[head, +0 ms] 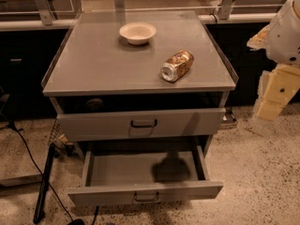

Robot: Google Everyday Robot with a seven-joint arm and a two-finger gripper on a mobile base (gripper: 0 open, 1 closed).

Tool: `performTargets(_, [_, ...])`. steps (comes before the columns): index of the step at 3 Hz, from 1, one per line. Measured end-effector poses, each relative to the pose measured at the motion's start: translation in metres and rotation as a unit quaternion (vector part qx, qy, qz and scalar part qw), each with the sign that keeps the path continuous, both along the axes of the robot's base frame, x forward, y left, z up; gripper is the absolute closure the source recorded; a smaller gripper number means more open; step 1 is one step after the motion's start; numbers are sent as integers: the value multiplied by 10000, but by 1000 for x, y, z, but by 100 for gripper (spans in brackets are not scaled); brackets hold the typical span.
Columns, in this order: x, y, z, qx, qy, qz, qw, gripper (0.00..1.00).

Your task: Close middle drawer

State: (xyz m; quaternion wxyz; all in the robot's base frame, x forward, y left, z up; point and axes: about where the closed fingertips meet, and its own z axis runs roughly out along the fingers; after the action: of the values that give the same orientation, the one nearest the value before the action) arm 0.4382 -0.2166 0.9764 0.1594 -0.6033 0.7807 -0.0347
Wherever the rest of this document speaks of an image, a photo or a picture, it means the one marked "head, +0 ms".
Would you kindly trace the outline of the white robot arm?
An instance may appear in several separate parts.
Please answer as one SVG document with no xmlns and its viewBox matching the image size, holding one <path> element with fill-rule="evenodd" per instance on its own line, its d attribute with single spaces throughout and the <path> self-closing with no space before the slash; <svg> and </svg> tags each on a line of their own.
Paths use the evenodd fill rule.
<svg viewBox="0 0 300 225">
<path fill-rule="evenodd" d="M 247 46 L 265 49 L 267 58 L 277 63 L 271 72 L 262 73 L 254 106 L 257 121 L 274 121 L 300 90 L 300 0 L 287 0 Z"/>
</svg>

